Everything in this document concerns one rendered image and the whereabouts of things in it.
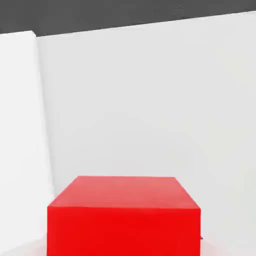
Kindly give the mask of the small red cube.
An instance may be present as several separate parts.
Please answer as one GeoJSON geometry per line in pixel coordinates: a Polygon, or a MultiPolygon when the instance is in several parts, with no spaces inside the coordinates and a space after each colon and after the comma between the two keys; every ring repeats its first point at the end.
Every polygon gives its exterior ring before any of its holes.
{"type": "Polygon", "coordinates": [[[47,207],[46,256],[200,256],[201,209],[174,177],[78,176],[47,207]]]}

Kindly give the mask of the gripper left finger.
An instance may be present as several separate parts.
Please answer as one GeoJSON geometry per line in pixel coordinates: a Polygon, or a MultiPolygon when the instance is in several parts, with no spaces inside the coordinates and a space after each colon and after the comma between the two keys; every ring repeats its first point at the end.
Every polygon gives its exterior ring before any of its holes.
{"type": "Polygon", "coordinates": [[[47,237],[43,236],[13,249],[11,256],[47,256],[47,237]]]}

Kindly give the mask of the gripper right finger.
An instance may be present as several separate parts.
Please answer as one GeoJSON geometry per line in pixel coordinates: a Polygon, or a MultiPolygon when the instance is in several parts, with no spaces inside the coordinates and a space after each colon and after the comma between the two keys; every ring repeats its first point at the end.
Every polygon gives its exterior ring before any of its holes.
{"type": "Polygon", "coordinates": [[[224,252],[201,237],[200,239],[200,256],[224,256],[224,252]]]}

